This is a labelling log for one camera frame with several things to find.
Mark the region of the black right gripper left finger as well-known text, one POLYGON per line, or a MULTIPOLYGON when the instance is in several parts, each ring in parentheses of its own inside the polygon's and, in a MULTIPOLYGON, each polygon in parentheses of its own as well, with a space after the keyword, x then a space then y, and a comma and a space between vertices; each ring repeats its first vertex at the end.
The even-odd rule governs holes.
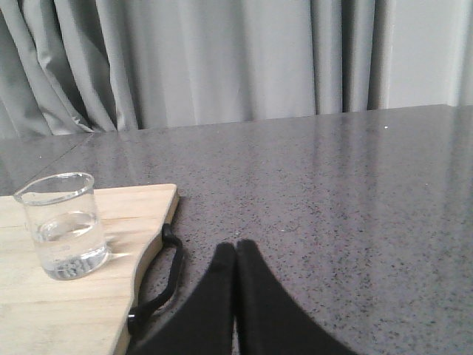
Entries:
POLYGON ((234 330, 236 251, 220 243, 192 294, 133 354, 230 354, 234 330))

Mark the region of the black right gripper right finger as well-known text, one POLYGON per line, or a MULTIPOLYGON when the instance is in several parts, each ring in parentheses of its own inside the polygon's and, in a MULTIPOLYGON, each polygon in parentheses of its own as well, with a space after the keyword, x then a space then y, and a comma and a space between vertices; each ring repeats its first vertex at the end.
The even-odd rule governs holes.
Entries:
POLYGON ((353 354, 299 307, 276 279, 257 244, 236 246, 236 323, 242 354, 353 354))

